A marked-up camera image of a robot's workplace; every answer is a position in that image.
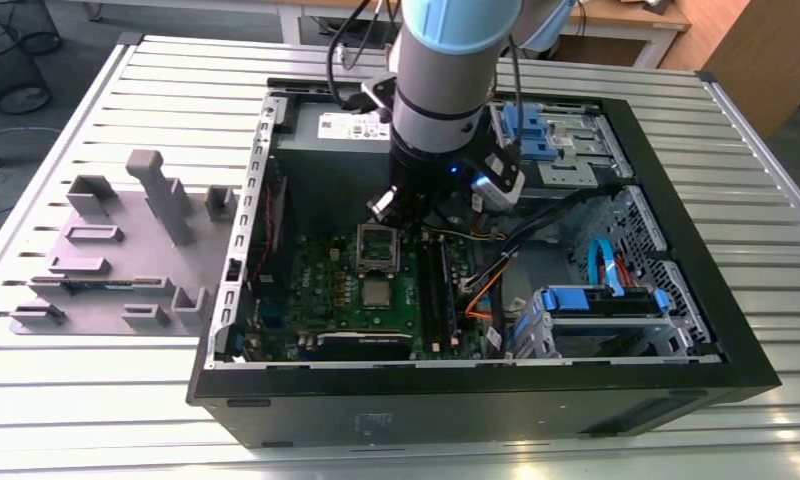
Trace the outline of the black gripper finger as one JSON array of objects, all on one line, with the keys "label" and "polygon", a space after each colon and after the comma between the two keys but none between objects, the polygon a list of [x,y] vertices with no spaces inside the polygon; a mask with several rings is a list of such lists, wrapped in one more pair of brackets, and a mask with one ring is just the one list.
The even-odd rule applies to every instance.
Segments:
[{"label": "black gripper finger", "polygon": [[377,224],[398,224],[401,221],[401,208],[398,189],[390,186],[388,190],[366,202],[372,220]]}]

